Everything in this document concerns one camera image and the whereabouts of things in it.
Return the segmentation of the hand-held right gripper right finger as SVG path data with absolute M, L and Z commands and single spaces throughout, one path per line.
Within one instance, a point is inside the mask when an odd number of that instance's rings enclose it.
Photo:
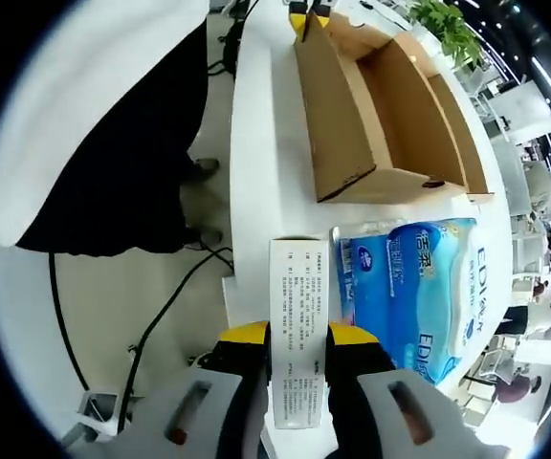
M 472 433 L 454 403 L 417 373 L 396 369 L 365 330 L 329 324 L 325 376 L 341 458 L 464 458 Z

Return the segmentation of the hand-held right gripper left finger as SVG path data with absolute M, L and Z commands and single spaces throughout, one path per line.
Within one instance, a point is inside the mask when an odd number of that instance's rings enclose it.
M 266 395 L 270 325 L 224 332 L 203 364 L 140 403 L 129 428 L 131 458 L 255 457 Z

